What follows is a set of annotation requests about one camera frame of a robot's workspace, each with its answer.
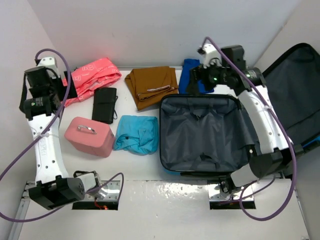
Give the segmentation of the coral pink patterned cloth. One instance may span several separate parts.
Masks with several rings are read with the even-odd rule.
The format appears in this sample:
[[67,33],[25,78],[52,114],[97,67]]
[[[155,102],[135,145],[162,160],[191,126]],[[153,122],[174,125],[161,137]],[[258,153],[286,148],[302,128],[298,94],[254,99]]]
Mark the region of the coral pink patterned cloth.
[[100,58],[84,66],[78,67],[71,73],[77,93],[76,98],[67,99],[64,106],[83,102],[94,95],[96,89],[110,87],[116,83],[122,74],[107,57]]

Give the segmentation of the royal blue cloth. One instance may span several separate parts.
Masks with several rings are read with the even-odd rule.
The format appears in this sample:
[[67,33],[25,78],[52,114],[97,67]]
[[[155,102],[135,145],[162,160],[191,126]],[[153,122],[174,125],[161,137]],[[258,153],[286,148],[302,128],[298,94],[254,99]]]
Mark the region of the royal blue cloth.
[[[193,81],[193,74],[192,74],[192,69],[196,68],[200,65],[200,60],[199,59],[192,59],[192,58],[186,58],[183,61],[182,65],[182,72],[180,75],[180,80],[178,84],[178,93],[179,94],[188,94],[189,92],[187,91],[187,88],[189,86],[189,83],[192,83]],[[200,79],[197,82],[197,88],[199,93],[201,94],[210,94],[213,93],[215,90],[205,89],[205,85],[202,83],[202,80]]]

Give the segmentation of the black pouch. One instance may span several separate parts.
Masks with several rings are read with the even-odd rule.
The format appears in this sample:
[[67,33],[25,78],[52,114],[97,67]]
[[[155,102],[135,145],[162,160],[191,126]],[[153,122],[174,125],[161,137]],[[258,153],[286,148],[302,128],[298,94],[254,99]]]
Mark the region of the black pouch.
[[91,119],[105,124],[112,124],[114,119],[118,118],[115,111],[117,99],[117,89],[114,87],[96,89],[93,96]]

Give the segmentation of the brown cloth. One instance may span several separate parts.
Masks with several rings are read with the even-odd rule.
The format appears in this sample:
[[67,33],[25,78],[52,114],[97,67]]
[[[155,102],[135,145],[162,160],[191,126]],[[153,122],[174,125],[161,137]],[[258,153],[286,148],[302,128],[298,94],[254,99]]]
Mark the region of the brown cloth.
[[169,66],[135,68],[124,81],[139,111],[178,93],[176,70]]

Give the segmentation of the blue suitcase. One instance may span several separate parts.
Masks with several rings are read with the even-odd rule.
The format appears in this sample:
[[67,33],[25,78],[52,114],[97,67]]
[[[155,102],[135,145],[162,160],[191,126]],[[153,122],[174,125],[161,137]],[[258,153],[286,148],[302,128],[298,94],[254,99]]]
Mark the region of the blue suitcase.
[[[320,134],[320,56],[306,43],[261,72],[277,123],[294,145]],[[208,94],[173,94],[159,107],[159,157],[171,173],[226,178],[261,154],[251,119],[235,92],[217,85]]]

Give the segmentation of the pink box with metal handle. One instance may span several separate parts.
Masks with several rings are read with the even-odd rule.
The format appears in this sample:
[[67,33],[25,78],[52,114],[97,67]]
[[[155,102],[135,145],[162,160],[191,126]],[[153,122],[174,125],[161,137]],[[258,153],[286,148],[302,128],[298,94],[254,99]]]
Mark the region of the pink box with metal handle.
[[64,133],[64,137],[79,151],[107,158],[115,142],[115,136],[106,123],[75,117]]

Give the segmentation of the light blue cloth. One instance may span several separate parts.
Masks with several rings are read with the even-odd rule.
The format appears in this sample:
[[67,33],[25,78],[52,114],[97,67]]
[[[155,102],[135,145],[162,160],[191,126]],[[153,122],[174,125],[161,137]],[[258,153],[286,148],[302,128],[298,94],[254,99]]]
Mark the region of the light blue cloth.
[[155,116],[123,115],[118,123],[113,150],[145,156],[158,149],[159,124]]

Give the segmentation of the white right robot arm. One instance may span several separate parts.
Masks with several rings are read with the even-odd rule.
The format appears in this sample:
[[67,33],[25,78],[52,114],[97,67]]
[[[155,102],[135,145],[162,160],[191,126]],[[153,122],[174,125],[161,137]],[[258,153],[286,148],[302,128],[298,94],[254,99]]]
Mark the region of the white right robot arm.
[[249,154],[248,163],[230,173],[220,183],[220,190],[230,194],[267,175],[284,170],[293,156],[303,152],[303,148],[301,145],[294,145],[279,127],[262,72],[256,67],[247,66],[245,51],[241,45],[221,48],[223,55],[209,43],[205,43],[197,51],[204,61],[190,70],[186,91],[198,95],[199,82],[203,83],[206,90],[217,85],[228,86],[247,111],[261,151],[261,154]]

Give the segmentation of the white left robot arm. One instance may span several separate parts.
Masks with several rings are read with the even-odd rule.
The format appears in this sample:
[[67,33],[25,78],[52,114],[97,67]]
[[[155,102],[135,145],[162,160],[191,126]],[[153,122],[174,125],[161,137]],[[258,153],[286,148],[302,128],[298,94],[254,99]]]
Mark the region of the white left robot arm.
[[24,72],[19,106],[36,142],[35,186],[28,190],[29,197],[47,210],[82,201],[98,185],[95,171],[72,177],[65,167],[59,139],[61,100],[50,71],[36,66]]

